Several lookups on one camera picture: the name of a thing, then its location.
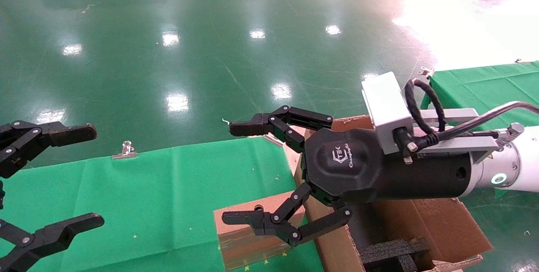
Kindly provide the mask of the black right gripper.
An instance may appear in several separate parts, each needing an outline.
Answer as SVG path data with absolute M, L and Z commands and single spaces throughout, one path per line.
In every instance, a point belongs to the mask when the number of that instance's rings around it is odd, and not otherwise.
M 271 113 L 256 113 L 247 122 L 229 123 L 232 136 L 271 134 L 296 153 L 303 152 L 308 183 L 302 183 L 274 213 L 261 209 L 224 212 L 222 222 L 246 224 L 256 236 L 277 236 L 297 247 L 345 226 L 352 217 L 349 207 L 338 204 L 329 215 L 293 226 L 289 219 L 311 195 L 331 205 L 339 200 L 371 203 L 454 198 L 468 188 L 472 170 L 468 154 L 414 157 L 406 164 L 398 152 L 383 153 L 374 130 L 332 131 L 333 120 L 330 115 L 284 105 Z M 316 132 L 305 141 L 291 126 Z

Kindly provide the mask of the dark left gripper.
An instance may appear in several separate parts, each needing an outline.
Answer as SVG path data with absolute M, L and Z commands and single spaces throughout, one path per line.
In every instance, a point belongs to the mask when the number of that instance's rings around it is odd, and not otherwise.
M 0 176 L 8 179 L 48 147 L 83 143 L 97 138 L 90 124 L 65 126 L 61 122 L 34 124 L 16 120 L 0 128 Z M 5 191 L 0 181 L 0 209 Z M 76 235 L 104 226 L 104 218 L 88 213 L 44 226 L 34 233 L 1 220 L 0 237 L 14 248 L 0 259 L 2 272 L 27 272 L 44 257 L 69 248 Z

